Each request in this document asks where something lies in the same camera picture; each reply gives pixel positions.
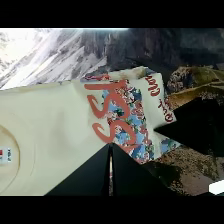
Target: white t-shirt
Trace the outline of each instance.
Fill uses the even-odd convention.
[[[19,87],[0,102],[0,152],[11,154],[0,195],[45,195],[111,141],[140,163],[156,159],[167,138],[153,129],[175,120],[158,73]]]

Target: clothing tag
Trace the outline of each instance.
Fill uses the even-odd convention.
[[[12,152],[8,147],[0,147],[0,164],[7,164],[12,161]]]

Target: t-shirt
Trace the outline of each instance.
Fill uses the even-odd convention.
[[[109,142],[139,163],[171,149],[161,74],[136,71],[0,91],[0,195],[45,195]]]

